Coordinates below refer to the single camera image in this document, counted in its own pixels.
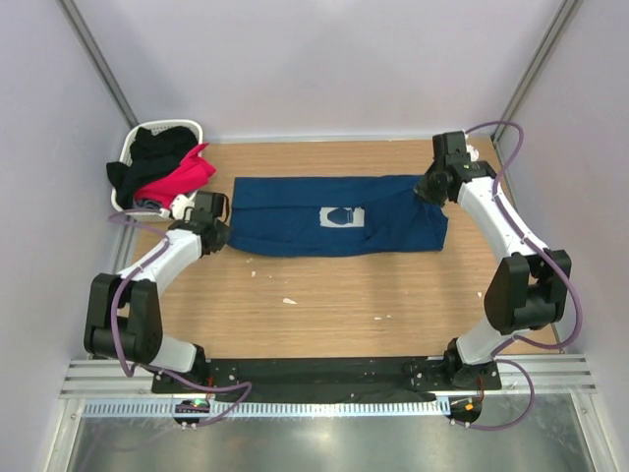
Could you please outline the blue t shirt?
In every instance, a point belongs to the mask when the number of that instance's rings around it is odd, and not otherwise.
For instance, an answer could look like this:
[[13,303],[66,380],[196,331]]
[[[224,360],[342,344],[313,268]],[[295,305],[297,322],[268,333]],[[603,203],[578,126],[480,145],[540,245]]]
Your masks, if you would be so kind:
[[230,247],[269,257],[442,250],[448,219],[419,200],[416,175],[239,177]]

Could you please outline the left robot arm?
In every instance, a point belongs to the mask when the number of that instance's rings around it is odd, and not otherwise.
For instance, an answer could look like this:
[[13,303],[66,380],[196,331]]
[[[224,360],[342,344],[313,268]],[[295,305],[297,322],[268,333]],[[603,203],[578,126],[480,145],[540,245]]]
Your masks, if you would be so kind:
[[164,333],[160,297],[175,278],[204,256],[219,252],[230,236],[229,199],[214,192],[173,202],[173,221],[141,259],[91,283],[84,333],[87,353],[119,361],[127,376],[143,367],[188,387],[209,385],[201,346]]

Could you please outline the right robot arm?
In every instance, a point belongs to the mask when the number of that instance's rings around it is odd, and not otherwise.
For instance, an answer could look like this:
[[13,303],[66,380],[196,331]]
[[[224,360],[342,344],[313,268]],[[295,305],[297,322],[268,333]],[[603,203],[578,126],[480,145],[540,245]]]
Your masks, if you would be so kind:
[[433,159],[416,186],[426,203],[455,203],[477,223],[497,263],[484,317],[452,339],[443,359],[446,382],[473,388],[498,352],[526,333],[563,317],[571,259],[535,236],[505,197],[498,174],[480,159],[463,131],[432,138]]

